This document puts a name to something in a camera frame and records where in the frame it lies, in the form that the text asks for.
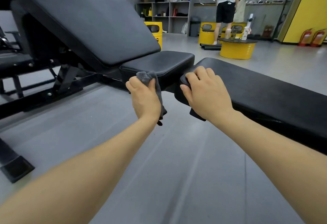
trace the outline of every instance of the hand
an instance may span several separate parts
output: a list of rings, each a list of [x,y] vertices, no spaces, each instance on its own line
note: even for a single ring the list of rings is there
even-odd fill
[[[126,87],[132,95],[132,104],[137,118],[150,118],[156,122],[161,113],[161,103],[156,94],[155,80],[151,80],[146,87],[137,77],[131,77]]]
[[[194,73],[187,73],[186,78],[192,90],[186,85],[181,85],[181,89],[199,116],[213,122],[216,118],[225,118],[234,112],[223,81],[211,68],[200,66]]]

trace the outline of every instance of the fire extinguisher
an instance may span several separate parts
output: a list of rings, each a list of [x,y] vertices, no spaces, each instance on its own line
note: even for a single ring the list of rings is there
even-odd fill
[[[308,29],[303,32],[298,46],[305,47],[306,44],[310,43],[310,36],[312,35],[312,29]]]
[[[325,37],[326,29],[318,30],[312,38],[312,42],[310,44],[311,47],[317,47],[322,43],[322,39]]]

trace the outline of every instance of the gym floor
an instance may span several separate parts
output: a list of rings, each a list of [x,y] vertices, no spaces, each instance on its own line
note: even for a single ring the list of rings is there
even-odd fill
[[[327,47],[260,41],[250,60],[203,51],[197,38],[164,34],[163,49],[214,57],[327,95]],[[48,71],[20,77],[24,85]],[[5,80],[6,90],[13,88]],[[303,223],[260,168],[226,135],[163,93],[168,113],[91,221],[102,223]],[[136,120],[127,92],[101,84],[0,120],[0,137],[36,169],[16,184],[0,173],[0,202],[49,168],[116,135]]]

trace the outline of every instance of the black shorts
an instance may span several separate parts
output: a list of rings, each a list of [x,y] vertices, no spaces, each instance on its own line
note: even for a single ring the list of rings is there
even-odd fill
[[[235,14],[235,3],[233,2],[222,2],[217,5],[216,23],[224,22],[230,24],[233,22]]]

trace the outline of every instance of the gray trash bin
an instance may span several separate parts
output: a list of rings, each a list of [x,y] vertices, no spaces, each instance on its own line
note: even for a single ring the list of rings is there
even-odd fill
[[[200,32],[201,19],[200,17],[191,17],[190,21],[190,36],[198,37]]]

